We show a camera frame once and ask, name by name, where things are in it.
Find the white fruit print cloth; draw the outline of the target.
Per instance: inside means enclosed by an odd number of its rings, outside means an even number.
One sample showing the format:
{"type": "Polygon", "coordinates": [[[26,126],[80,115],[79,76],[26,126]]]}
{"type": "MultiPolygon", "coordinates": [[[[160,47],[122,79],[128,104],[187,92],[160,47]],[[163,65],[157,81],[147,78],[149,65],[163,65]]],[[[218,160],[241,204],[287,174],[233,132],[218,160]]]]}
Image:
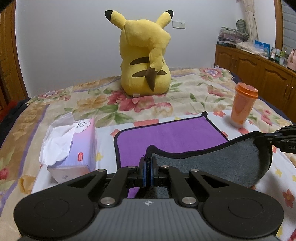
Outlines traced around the white fruit print cloth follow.
{"type": "MultiPolygon", "coordinates": [[[[255,122],[253,120],[248,120],[240,131],[238,128],[226,122],[229,116],[230,111],[228,110],[208,113],[208,118],[222,131],[228,140],[258,130],[255,122]]],[[[188,114],[97,128],[96,168],[102,167],[111,172],[115,171],[115,148],[113,139],[119,131],[133,127],[150,126],[156,123],[178,121],[191,117],[193,117],[193,115],[188,114]]],[[[270,170],[267,171],[254,188],[257,191],[271,195],[283,205],[285,217],[277,237],[280,240],[295,240],[295,167],[288,157],[278,148],[273,148],[273,161],[270,170]]]]}

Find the floral bed blanket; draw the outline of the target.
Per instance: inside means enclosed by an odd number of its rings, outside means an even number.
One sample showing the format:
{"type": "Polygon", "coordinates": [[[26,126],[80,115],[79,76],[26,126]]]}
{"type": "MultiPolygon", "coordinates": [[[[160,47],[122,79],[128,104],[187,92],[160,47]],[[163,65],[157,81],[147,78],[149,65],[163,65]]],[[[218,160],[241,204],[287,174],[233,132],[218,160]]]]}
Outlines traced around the floral bed blanket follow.
{"type": "Polygon", "coordinates": [[[176,121],[204,111],[228,139],[292,124],[266,101],[257,100],[245,127],[226,127],[222,121],[231,110],[239,80],[234,73],[197,68],[175,70],[171,76],[171,86],[162,95],[132,98],[121,88],[120,77],[109,77],[49,91],[12,108],[1,121],[1,240],[20,237],[13,210],[37,183],[41,144],[49,125],[66,113],[76,120],[94,118],[99,127],[109,127],[110,137],[121,124],[149,125],[162,118],[176,121]]]}

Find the wooden wardrobe door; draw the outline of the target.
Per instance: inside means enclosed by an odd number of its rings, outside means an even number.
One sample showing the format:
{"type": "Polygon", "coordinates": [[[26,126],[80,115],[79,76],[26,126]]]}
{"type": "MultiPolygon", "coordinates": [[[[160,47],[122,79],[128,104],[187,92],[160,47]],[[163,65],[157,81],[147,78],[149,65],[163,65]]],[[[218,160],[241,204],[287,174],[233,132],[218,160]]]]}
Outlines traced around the wooden wardrobe door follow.
{"type": "Polygon", "coordinates": [[[28,98],[16,48],[16,1],[1,11],[1,91],[7,103],[28,98]]]}

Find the pile of folded fabrics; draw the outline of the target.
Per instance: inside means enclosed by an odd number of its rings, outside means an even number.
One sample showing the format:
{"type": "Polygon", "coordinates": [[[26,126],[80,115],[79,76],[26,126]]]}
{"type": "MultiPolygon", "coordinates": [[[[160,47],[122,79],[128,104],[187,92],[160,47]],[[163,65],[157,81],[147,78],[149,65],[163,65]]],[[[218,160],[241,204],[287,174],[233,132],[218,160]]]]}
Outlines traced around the pile of folded fabrics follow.
{"type": "Polygon", "coordinates": [[[218,35],[218,41],[224,44],[236,45],[237,43],[245,42],[249,38],[247,25],[245,20],[236,22],[236,29],[222,27],[218,35]]]}

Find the blue picture card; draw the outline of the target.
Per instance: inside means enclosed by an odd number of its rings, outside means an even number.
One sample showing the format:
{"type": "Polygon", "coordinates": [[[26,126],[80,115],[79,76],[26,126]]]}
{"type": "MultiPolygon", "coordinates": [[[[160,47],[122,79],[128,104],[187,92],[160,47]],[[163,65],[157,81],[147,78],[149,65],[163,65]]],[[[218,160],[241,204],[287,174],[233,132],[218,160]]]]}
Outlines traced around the blue picture card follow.
{"type": "Polygon", "coordinates": [[[270,44],[255,40],[254,47],[259,52],[259,55],[269,58],[270,44]]]}

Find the purple grey microfiber towel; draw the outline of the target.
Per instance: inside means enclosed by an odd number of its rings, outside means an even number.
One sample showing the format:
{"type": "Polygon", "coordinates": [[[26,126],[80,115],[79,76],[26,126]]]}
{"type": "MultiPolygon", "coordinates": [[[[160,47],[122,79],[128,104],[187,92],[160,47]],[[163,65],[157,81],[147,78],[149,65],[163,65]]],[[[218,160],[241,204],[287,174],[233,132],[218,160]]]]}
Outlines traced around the purple grey microfiber towel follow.
{"type": "Polygon", "coordinates": [[[156,157],[158,165],[191,169],[251,187],[269,170],[271,145],[256,128],[239,132],[229,115],[203,112],[198,117],[121,130],[114,137],[117,168],[156,157]]]}

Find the yellow pikachu plush toy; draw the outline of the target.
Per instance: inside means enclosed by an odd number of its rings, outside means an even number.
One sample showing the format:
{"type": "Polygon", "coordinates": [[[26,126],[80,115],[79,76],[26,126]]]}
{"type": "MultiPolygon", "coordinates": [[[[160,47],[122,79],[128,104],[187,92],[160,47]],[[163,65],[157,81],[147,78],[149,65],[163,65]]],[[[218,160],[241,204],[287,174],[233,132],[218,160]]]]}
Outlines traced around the yellow pikachu plush toy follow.
{"type": "Polygon", "coordinates": [[[167,10],[153,22],[127,20],[117,11],[105,11],[107,20],[121,30],[121,86],[129,96],[163,94],[170,88],[171,73],[164,54],[171,36],[164,27],[171,22],[173,14],[167,10]]]}

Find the pink tissue box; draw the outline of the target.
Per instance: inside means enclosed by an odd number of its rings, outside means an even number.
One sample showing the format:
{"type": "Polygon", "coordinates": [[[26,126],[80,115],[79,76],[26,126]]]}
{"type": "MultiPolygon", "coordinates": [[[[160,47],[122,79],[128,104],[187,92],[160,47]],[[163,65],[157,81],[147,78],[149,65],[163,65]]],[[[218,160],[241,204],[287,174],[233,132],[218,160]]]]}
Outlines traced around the pink tissue box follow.
{"type": "Polygon", "coordinates": [[[59,184],[93,172],[97,134],[93,118],[67,113],[53,121],[43,139],[39,162],[59,184]]]}

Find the orange plastic cup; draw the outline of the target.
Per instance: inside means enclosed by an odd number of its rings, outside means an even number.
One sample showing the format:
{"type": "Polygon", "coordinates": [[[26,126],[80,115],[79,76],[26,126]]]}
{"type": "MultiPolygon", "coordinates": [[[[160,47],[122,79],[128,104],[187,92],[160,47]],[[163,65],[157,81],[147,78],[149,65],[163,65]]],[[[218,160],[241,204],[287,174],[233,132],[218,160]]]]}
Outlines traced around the orange plastic cup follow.
{"type": "Polygon", "coordinates": [[[235,87],[235,96],[231,111],[231,122],[234,126],[242,126],[258,99],[258,90],[243,82],[239,82],[235,87]]]}

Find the white wall switch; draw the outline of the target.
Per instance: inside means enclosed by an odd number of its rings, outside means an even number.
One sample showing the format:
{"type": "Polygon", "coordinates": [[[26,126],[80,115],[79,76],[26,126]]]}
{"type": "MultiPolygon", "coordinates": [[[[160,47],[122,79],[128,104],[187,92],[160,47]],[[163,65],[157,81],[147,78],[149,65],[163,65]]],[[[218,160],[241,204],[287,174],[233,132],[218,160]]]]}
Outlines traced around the white wall switch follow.
{"type": "Polygon", "coordinates": [[[185,29],[186,28],[186,23],[185,22],[180,22],[180,21],[172,21],[172,27],[174,29],[185,29]]]}

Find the wooden sideboard cabinet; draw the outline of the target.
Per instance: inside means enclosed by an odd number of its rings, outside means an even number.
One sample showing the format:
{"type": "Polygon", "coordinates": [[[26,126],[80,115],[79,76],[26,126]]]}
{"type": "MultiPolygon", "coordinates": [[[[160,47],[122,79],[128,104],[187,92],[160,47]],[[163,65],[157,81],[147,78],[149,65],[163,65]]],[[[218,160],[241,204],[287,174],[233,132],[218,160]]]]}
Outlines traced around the wooden sideboard cabinet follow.
{"type": "Polygon", "coordinates": [[[216,45],[215,65],[235,75],[235,82],[255,87],[259,97],[295,122],[295,72],[240,49],[216,45]]]}

